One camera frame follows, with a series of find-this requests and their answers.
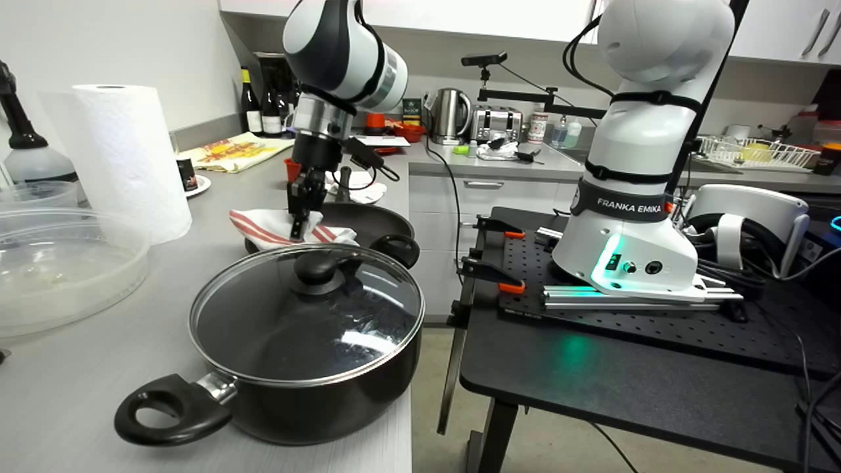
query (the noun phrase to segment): pot lid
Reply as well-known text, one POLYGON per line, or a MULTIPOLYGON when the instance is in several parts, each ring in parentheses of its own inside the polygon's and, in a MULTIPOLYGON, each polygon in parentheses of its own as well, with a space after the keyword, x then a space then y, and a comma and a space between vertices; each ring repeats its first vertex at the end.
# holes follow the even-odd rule
POLYGON ((423 296, 392 257, 352 245, 260 253, 193 299, 191 336, 238 379, 319 386, 367 374, 421 332, 423 296))

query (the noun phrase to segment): kitchen counter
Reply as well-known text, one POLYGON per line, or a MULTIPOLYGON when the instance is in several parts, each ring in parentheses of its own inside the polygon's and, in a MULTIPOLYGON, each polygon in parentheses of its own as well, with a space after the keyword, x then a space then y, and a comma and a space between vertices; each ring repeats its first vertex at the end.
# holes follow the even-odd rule
MULTIPOLYGON (((413 173, 444 173, 440 164, 427 158, 421 145, 407 149, 413 173)), ((534 181, 560 181, 572 183, 583 173, 583 165, 569 156, 543 146, 536 156, 539 165, 530 164, 489 164, 477 158, 448 158, 453 175, 477 175, 477 178, 534 178, 534 181)), ((744 183, 765 186, 794 195, 841 195, 841 175, 816 175, 816 173, 782 173, 782 171, 744 171, 744 173, 715 173, 715 171, 691 171, 691 186, 702 183, 744 183)))
MULTIPOLYGON (((208 173, 188 202, 183 238, 149 253, 149 279, 116 308, 9 347, 0 366, 0 471, 160 473, 160 471, 410 471, 410 393, 367 428, 319 447, 271 447, 234 426, 185 447, 134 447, 116 436, 113 412, 137 386, 164 374, 198 379, 188 305, 219 267, 244 257, 226 210, 281 208, 279 161, 238 175, 208 173)), ((407 215, 407 178, 388 183, 382 208, 407 215)))

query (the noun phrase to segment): floor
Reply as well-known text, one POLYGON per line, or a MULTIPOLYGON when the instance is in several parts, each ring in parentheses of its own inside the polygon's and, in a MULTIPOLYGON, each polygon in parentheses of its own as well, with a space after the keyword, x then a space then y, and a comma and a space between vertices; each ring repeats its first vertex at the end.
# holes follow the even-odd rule
MULTIPOLYGON (((415 473, 459 473, 470 430, 482 428, 485 396, 457 386, 447 436, 436 434, 448 329, 424 329, 413 380, 415 473)), ((637 473, 769 473, 769 467, 604 428, 637 473)), ((518 414, 505 473, 627 473, 619 454, 589 424, 527 411, 518 414)))

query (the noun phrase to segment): paper towel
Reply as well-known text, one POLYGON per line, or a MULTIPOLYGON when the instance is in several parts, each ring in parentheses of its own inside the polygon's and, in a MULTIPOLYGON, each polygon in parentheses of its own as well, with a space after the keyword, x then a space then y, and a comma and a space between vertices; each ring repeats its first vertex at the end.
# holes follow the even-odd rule
POLYGON ((156 90, 76 83, 43 107, 97 212, 122 215, 152 245, 188 231, 156 90))

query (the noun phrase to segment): electric kettle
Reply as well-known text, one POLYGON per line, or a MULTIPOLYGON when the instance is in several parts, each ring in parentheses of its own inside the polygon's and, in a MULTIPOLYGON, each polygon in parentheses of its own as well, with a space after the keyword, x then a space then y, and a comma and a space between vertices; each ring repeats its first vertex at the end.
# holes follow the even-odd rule
POLYGON ((430 139, 439 145, 457 145, 468 136, 473 120, 473 102, 465 93, 447 87, 430 107, 430 139))

